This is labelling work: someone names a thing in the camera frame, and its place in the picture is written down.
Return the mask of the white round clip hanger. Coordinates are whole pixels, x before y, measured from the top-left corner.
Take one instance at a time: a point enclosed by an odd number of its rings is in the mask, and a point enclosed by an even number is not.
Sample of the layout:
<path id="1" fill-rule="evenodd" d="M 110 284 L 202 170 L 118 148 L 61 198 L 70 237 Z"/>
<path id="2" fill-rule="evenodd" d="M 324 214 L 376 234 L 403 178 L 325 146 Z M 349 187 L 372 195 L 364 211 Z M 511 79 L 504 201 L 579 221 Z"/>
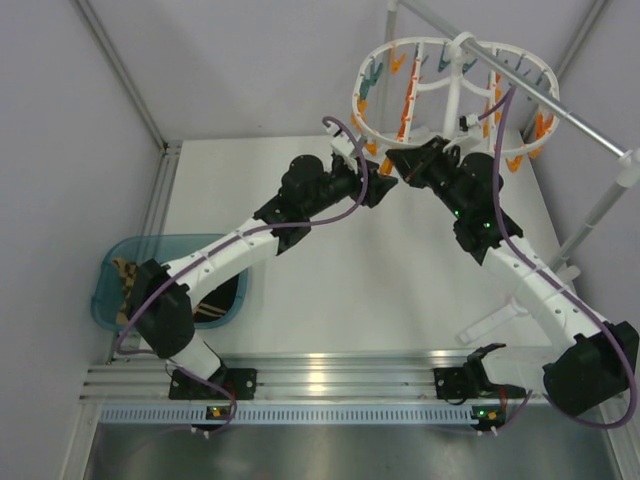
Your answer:
<path id="1" fill-rule="evenodd" d="M 445 38 L 407 37 L 374 49 L 363 61 L 352 93 L 351 122 L 383 159 L 390 148 L 419 146 L 459 134 L 459 118 L 478 114 L 481 143 L 464 151 L 493 153 L 511 83 Z"/>

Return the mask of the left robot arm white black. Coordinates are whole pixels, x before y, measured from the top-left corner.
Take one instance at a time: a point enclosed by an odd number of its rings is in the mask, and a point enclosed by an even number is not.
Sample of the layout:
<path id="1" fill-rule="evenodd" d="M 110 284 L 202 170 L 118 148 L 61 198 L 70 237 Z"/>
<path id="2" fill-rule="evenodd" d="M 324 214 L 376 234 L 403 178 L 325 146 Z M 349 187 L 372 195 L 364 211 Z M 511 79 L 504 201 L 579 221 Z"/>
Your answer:
<path id="1" fill-rule="evenodd" d="M 196 333 L 195 307 L 250 266 L 297 245 L 321 212 L 347 198 L 373 208 L 397 183 L 371 161 L 350 168 L 333 155 L 326 170 L 313 155 L 296 157 L 277 194 L 238 230 L 181 258 L 139 266 L 127 303 L 130 320 L 158 358 L 192 375 L 201 395 L 217 396 L 225 388 L 226 366 Z"/>

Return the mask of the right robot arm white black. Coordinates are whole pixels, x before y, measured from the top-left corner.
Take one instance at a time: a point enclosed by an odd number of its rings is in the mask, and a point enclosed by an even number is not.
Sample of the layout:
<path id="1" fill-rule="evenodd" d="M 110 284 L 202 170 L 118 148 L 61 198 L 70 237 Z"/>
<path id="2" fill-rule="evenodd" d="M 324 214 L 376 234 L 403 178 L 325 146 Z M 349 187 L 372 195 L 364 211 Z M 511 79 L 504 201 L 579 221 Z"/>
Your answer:
<path id="1" fill-rule="evenodd" d="M 391 149 L 387 156 L 407 185 L 430 189 L 447 207 L 461 248 L 500 281 L 550 342 L 547 347 L 494 343 L 477 349 L 464 364 L 469 389 L 483 397 L 501 386 L 539 392 L 572 417 L 628 392 L 634 409 L 638 332 L 586 306 L 537 256 L 501 207 L 497 161 L 480 152 L 462 156 L 441 137 Z"/>

